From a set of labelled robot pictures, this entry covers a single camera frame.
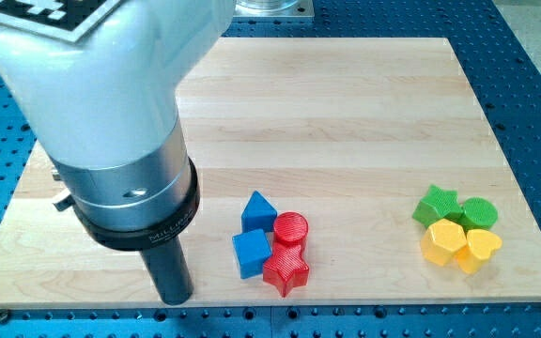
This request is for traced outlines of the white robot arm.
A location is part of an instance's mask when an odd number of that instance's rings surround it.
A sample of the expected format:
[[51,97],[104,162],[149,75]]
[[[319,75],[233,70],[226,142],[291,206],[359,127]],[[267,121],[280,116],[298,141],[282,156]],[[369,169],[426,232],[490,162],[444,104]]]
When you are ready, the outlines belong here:
[[0,75],[94,224],[168,218],[192,173],[175,92],[233,0],[0,1]]

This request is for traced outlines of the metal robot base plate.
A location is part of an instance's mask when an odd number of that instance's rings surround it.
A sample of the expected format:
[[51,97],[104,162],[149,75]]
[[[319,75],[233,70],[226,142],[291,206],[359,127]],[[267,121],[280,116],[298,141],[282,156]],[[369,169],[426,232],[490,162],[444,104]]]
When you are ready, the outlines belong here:
[[312,19],[313,0],[238,0],[234,18]]

